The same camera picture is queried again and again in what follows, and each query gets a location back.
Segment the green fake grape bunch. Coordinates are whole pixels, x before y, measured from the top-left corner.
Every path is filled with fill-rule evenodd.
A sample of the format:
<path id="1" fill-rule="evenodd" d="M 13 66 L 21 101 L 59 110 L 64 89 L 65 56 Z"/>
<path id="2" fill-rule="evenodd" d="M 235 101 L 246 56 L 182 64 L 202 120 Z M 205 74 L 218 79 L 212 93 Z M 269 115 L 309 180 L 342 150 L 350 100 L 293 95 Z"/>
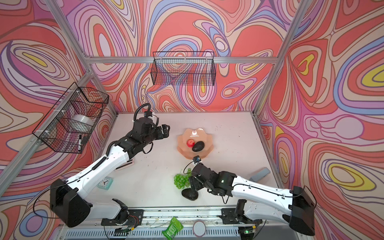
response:
<path id="1" fill-rule="evenodd" d="M 174 185 L 179 189 L 183 190 L 190 187 L 189 177 L 192 176 L 192 169 L 188 168 L 186 174 L 176 174 L 174 176 Z"/>

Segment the dark avocado front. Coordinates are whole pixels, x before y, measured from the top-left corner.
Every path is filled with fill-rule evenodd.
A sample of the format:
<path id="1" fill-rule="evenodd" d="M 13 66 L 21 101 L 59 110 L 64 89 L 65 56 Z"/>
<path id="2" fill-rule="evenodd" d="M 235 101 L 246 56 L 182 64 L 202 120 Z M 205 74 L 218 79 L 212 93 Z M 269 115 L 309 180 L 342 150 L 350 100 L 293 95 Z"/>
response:
<path id="1" fill-rule="evenodd" d="M 193 190 L 191 188 L 187 188 L 182 190 L 182 196 L 190 201 L 195 201 L 199 197 L 199 193 L 196 190 Z"/>

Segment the dark avocado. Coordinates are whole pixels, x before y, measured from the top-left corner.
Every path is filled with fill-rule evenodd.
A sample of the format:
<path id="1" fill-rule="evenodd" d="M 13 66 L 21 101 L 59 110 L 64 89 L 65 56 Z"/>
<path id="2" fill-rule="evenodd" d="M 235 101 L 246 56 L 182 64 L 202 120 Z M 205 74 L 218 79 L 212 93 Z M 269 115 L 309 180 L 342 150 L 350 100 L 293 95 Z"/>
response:
<path id="1" fill-rule="evenodd" d="M 196 190 L 193 190 L 191 188 L 187 188 L 182 190 L 182 196 L 190 201 L 195 201 L 199 197 L 199 193 Z"/>
<path id="2" fill-rule="evenodd" d="M 201 152 L 205 148 L 205 143 L 203 141 L 198 141 L 195 143 L 194 147 L 192 148 L 193 152 Z"/>

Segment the red fake apple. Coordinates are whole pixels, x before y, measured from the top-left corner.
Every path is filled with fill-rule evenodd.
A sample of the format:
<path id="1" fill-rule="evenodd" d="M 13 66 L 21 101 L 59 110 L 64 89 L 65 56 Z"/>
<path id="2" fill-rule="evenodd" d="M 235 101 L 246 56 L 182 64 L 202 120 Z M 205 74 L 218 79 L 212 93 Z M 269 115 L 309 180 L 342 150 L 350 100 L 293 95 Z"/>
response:
<path id="1" fill-rule="evenodd" d="M 188 146 L 189 148 L 193 148 L 194 145 L 195 145 L 195 141 L 194 141 L 193 139 L 188 139 L 188 140 L 187 140 L 187 146 Z"/>

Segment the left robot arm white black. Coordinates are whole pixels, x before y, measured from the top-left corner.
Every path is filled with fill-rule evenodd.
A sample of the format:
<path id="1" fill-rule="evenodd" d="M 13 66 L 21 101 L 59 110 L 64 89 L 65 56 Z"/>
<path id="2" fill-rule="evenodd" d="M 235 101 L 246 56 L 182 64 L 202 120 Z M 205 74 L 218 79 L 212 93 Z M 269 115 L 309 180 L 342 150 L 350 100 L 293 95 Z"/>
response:
<path id="1" fill-rule="evenodd" d="M 110 173 L 129 165 L 147 145 L 168 138 L 170 126 L 157 125 L 149 117 L 134 119 L 134 126 L 124 137 L 113 141 L 106 153 L 80 173 L 67 180 L 58 179 L 51 184 L 50 208 L 69 228 L 86 220 L 101 219 L 116 226 L 123 226 L 129 219 L 128 207 L 118 199 L 98 203 L 87 199 L 91 191 Z"/>

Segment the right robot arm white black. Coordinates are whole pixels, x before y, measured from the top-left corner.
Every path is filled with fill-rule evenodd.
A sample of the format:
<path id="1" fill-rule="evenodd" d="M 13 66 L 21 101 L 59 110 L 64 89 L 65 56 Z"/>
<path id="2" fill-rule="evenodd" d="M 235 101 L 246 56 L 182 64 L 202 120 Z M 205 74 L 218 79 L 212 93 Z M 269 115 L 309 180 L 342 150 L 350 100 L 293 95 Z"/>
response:
<path id="1" fill-rule="evenodd" d="M 189 182 L 194 191 L 205 188 L 215 196 L 238 198 L 236 218 L 240 222 L 250 224 L 255 220 L 272 220 L 286 223 L 300 234 L 315 235 L 317 205 L 304 188 L 272 188 L 234 173 L 216 173 L 202 163 L 195 165 Z"/>

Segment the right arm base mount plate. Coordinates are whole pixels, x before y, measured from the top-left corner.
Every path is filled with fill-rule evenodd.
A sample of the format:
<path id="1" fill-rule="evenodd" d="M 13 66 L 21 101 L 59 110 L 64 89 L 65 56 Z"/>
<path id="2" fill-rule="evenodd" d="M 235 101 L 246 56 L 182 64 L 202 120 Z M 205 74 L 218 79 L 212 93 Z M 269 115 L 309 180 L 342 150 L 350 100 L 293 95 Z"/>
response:
<path id="1" fill-rule="evenodd" d="M 251 220 L 250 218 L 245 216 L 245 211 L 236 208 L 223 208 L 221 209 L 221 215 L 219 218 L 222 220 L 223 224 L 252 224 L 252 225 L 260 225 L 263 223 L 263 220 L 256 219 Z"/>

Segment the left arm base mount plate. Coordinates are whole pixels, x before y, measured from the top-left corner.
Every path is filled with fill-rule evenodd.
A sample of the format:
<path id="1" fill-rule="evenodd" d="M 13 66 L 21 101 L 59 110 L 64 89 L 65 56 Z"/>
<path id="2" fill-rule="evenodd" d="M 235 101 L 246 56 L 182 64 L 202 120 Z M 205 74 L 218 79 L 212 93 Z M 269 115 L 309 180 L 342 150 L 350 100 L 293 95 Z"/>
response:
<path id="1" fill-rule="evenodd" d="M 137 227 L 142 224 L 144 210 L 120 210 L 114 219 L 102 219 L 102 226 L 128 226 Z"/>

